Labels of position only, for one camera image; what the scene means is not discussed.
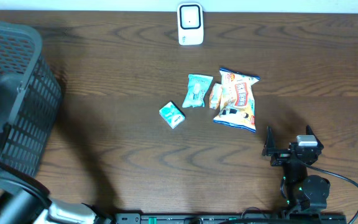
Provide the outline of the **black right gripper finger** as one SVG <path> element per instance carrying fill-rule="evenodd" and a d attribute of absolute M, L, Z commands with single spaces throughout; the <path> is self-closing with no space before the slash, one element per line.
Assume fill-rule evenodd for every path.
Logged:
<path fill-rule="evenodd" d="M 306 145 L 307 146 L 322 146 L 321 141 L 314 134 L 310 125 L 306 126 L 306 134 L 308 135 Z"/>
<path fill-rule="evenodd" d="M 267 127 L 267 137 L 264 144 L 264 151 L 273 151 L 275 149 L 275 140 L 273 138 L 272 129 Z"/>

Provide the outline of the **yellow blue snack bag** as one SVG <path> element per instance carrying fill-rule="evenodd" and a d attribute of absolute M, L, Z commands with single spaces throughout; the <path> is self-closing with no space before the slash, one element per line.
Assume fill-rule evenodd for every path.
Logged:
<path fill-rule="evenodd" d="M 259 82 L 260 77 L 227 68 L 220 68 L 219 72 L 223 92 L 220 111 L 213 122 L 255 133 L 255 99 L 252 85 Z"/>

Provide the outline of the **small orange white packet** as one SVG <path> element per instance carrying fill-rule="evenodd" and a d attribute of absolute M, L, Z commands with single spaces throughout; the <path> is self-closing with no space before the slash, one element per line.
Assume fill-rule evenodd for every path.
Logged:
<path fill-rule="evenodd" d="M 209 107 L 211 109 L 216 110 L 220 105 L 222 92 L 223 86 L 220 83 L 215 83 L 209 96 Z"/>

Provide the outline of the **teal candy pouch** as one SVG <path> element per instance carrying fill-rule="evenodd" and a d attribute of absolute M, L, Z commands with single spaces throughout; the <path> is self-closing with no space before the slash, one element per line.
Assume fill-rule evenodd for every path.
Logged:
<path fill-rule="evenodd" d="M 189 74 L 188 75 L 188 92 L 183 101 L 182 107 L 204 107 L 204 96 L 209 90 L 213 81 L 212 76 Z"/>

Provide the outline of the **green white tissue pack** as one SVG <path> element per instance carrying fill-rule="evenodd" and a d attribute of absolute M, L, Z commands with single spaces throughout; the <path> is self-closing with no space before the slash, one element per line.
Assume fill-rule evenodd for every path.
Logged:
<path fill-rule="evenodd" d="M 172 129 L 175 129 L 185 120 L 185 115 L 172 101 L 169 101 L 165 106 L 163 106 L 159 110 L 159 114 Z"/>

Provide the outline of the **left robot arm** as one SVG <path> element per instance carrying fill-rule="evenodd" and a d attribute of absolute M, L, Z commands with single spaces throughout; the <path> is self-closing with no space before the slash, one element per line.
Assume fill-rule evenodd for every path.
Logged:
<path fill-rule="evenodd" d="M 49 198 L 40 182 L 0 162 L 0 223 L 114 223 L 116 219 L 83 203 Z"/>

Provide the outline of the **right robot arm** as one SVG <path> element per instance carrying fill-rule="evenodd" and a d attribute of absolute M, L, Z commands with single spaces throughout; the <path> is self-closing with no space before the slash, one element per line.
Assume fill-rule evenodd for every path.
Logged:
<path fill-rule="evenodd" d="M 321 221 L 331 184 L 321 176 L 308 175 L 307 167 L 318 160 L 323 149 L 310 126 L 306 127 L 306 134 L 298 135 L 295 142 L 282 149 L 275 145 L 271 127 L 267 128 L 262 155 L 270 158 L 271 166 L 283 168 L 280 190 L 287 207 L 279 211 L 279 218 L 289 220 L 304 216 Z"/>

